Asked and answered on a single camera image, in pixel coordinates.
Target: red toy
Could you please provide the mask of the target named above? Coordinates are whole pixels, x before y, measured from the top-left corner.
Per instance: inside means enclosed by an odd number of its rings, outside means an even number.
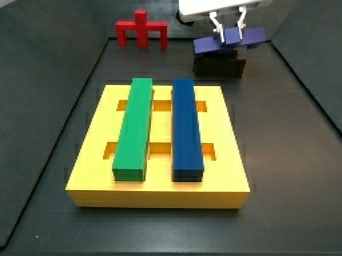
[[[117,21],[114,23],[118,46],[126,45],[125,31],[136,31],[137,46],[148,47],[148,31],[160,31],[160,48],[166,48],[166,22],[146,21],[146,11],[134,11],[134,21]]]

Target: yellow block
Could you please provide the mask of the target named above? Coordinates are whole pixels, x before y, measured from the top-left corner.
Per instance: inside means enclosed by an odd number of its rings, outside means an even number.
[[[217,86],[194,86],[202,182],[172,182],[170,91],[170,86],[153,86],[145,181],[126,182],[114,181],[110,168],[129,86],[105,86],[65,188],[77,206],[241,207],[249,187]]]

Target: blue object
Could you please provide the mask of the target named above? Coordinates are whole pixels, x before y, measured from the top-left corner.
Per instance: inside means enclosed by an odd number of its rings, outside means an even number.
[[[263,27],[243,30],[243,39],[239,37],[239,28],[224,29],[224,44],[220,44],[218,36],[202,37],[193,40],[194,56],[206,52],[232,51],[236,47],[247,46],[255,48],[265,41],[265,30]]]
[[[204,172],[192,79],[172,81],[172,181],[200,182]]]

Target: wooden block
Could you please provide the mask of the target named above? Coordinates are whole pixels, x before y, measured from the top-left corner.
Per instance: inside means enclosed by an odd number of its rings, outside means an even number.
[[[173,181],[201,181],[204,165],[192,79],[172,81]]]
[[[65,187],[80,207],[236,209],[249,193],[218,86],[194,86],[204,156],[201,182],[172,182],[172,86],[153,85],[144,182],[114,181],[116,155],[129,85],[106,85]]]
[[[150,106],[152,79],[133,78],[112,164],[116,181],[144,181]]]

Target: green block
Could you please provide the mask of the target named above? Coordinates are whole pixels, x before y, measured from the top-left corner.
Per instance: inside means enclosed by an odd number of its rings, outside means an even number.
[[[112,163],[116,181],[145,178],[152,97],[152,79],[133,78]]]

